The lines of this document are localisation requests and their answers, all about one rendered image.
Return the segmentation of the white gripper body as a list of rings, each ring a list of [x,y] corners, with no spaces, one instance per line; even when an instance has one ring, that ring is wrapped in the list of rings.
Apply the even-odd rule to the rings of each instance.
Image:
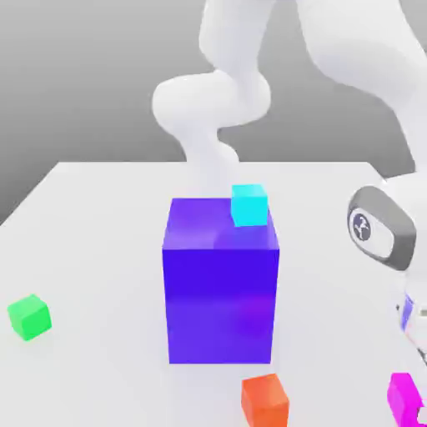
[[[420,343],[414,336],[410,336],[409,341],[415,347],[417,353],[424,363],[425,368],[427,369],[427,346]]]

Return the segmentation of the small magenta cube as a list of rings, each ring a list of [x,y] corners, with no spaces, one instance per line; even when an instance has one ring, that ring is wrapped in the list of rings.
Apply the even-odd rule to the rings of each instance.
[[[391,375],[387,401],[397,427],[427,427],[427,424],[417,422],[418,411],[421,407],[427,407],[427,400],[422,400],[409,373]]]

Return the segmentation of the small orange cube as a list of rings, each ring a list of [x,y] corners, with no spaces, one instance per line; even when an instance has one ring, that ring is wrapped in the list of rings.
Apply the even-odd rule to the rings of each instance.
[[[241,405],[249,427],[288,427],[289,398],[277,374],[243,379]]]

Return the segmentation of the small cyan cube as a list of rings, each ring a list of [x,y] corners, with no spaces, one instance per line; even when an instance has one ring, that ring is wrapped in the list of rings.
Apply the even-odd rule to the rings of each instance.
[[[268,211],[268,196],[261,184],[232,186],[231,216],[236,227],[264,226]]]

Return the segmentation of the small green cube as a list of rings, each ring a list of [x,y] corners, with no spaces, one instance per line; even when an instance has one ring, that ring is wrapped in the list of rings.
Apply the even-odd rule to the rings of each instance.
[[[52,328],[48,305],[36,294],[20,299],[7,308],[13,330],[29,341]]]

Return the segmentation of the large purple box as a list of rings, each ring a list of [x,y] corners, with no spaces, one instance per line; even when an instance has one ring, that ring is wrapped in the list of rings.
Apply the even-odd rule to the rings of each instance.
[[[237,227],[228,198],[173,198],[163,238],[172,364],[271,360],[279,242],[271,218]]]

